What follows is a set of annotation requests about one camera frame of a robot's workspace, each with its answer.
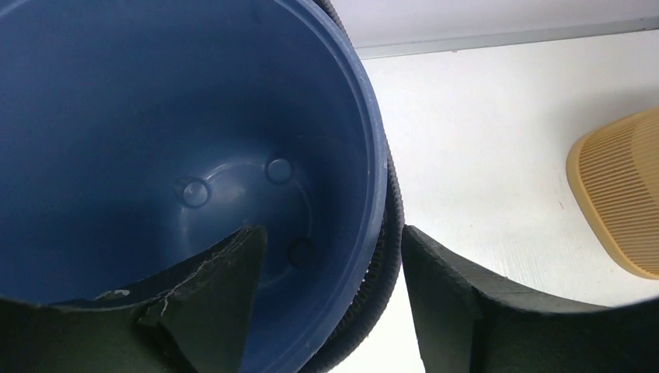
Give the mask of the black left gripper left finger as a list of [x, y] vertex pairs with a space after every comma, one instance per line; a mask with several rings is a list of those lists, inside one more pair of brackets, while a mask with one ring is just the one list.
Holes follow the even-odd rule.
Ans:
[[247, 226], [93, 300], [1, 301], [3, 372], [237, 372], [267, 233]]

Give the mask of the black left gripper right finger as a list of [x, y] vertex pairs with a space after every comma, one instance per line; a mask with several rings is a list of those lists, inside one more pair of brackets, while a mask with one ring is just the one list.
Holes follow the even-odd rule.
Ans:
[[428, 372], [656, 372], [658, 301], [604, 307], [550, 295], [452, 252], [418, 228], [403, 270]]

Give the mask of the blue plastic bucket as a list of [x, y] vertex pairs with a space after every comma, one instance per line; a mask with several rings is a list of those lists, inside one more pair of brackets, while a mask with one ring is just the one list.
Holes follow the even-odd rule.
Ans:
[[261, 226], [237, 372], [298, 372], [368, 271], [385, 143], [327, 1], [3, 1], [1, 301], [93, 300]]

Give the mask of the yellow ribbed basket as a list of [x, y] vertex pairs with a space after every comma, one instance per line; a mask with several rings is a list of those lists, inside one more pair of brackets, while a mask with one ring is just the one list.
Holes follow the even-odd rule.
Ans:
[[607, 254], [627, 272], [658, 278], [658, 109], [591, 131], [572, 146], [567, 180]]

